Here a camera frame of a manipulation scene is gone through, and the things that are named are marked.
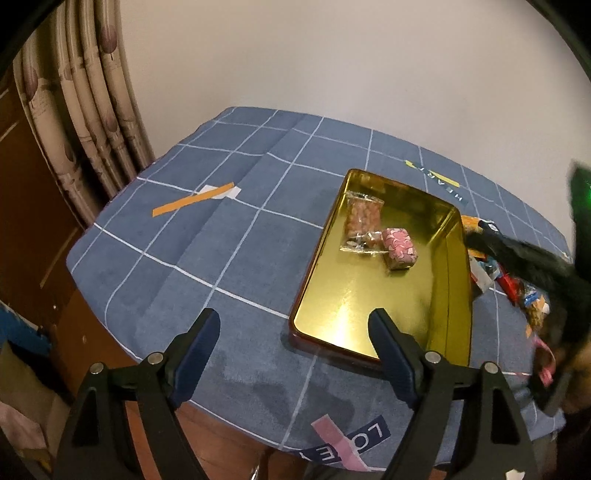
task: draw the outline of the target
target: beige patterned curtain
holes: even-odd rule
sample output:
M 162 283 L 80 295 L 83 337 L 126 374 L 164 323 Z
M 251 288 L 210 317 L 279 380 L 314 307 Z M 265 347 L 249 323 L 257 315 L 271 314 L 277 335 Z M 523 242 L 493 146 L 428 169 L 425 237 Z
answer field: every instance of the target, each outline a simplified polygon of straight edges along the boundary
M 116 25 L 115 0 L 67 0 L 14 61 L 37 141 L 86 225 L 153 161 L 129 97 Z

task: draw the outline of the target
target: pink cloth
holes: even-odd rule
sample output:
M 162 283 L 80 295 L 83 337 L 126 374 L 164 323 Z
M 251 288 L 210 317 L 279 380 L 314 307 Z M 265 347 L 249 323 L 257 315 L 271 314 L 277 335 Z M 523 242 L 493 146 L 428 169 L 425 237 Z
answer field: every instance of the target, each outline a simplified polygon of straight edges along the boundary
M 39 424 L 2 402 L 0 402 L 0 428 L 15 450 L 47 448 Z
M 417 250 L 404 228 L 386 228 L 382 232 L 384 247 L 388 249 L 390 268 L 412 267 L 417 261 Z
M 357 472 L 371 471 L 359 456 L 355 444 L 340 431 L 328 414 L 313 421 L 312 428 L 324 442 L 330 443 L 335 448 L 340 456 L 341 463 L 343 463 L 343 466 L 347 470 Z
M 548 387 L 548 385 L 551 385 L 554 381 L 553 375 L 556 372 L 556 358 L 554 357 L 550 347 L 546 345 L 537 335 L 534 337 L 534 347 L 546 350 L 552 356 L 552 363 L 542 368 L 538 374 L 544 386 Z

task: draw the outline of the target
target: pink patterned wrapping paper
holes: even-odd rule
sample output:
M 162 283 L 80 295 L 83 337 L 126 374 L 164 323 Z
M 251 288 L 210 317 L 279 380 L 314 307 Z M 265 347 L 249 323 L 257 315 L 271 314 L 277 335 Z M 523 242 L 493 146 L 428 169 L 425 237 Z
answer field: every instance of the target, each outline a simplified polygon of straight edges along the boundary
M 388 250 L 386 264 L 391 270 L 412 267 L 418 258 L 410 235 L 404 228 L 386 228 L 382 232 L 384 247 Z

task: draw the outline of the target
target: wooden cabinet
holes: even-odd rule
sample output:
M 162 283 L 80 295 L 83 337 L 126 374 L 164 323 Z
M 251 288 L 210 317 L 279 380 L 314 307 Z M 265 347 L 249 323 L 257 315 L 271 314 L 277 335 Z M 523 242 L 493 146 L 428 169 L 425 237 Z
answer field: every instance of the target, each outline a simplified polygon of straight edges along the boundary
M 76 289 L 65 257 L 81 234 L 9 69 L 0 81 L 0 299 L 51 331 Z

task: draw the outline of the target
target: blue tablecloth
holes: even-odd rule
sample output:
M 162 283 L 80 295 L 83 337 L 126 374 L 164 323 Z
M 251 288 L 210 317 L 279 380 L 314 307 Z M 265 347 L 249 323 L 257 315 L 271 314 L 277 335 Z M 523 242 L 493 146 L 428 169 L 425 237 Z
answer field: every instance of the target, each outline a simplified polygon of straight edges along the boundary
M 458 181 L 460 202 L 417 169 Z M 494 182 L 425 148 L 329 118 L 229 108 L 144 170 L 105 207 L 67 264 L 90 308 L 134 357 L 163 350 L 202 308 L 222 320 L 194 393 L 198 408 L 282 450 L 334 463 L 311 427 L 325 414 L 375 470 L 392 458 L 411 418 L 390 385 L 292 347 L 287 317 L 343 176 L 365 168 L 493 220 L 500 230 L 562 255 L 563 235 Z M 205 185 L 234 182 L 236 199 L 207 200 L 152 218 L 152 209 Z M 471 364 L 497 362 L 512 385 L 530 370 L 525 318 L 489 291 L 473 305 Z M 532 403 L 531 437 L 559 428 Z M 452 410 L 439 461 L 450 459 Z

